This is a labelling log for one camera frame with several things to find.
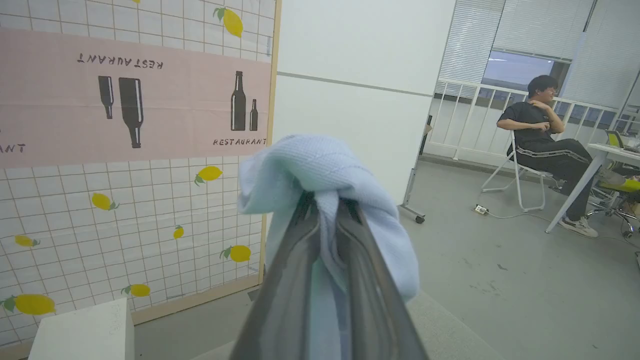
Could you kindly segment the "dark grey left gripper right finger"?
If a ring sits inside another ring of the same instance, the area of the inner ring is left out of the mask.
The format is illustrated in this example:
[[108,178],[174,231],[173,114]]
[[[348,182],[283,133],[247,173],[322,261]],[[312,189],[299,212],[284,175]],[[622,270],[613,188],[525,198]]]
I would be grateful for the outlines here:
[[346,266],[352,360],[427,360],[409,310],[359,203],[340,199],[336,241]]

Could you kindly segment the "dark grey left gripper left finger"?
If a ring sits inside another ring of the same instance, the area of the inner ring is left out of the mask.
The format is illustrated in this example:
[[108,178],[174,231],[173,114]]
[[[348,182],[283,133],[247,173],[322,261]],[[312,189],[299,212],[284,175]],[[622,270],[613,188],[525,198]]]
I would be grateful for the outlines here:
[[266,271],[231,360],[308,360],[313,265],[320,253],[319,212],[304,192]]

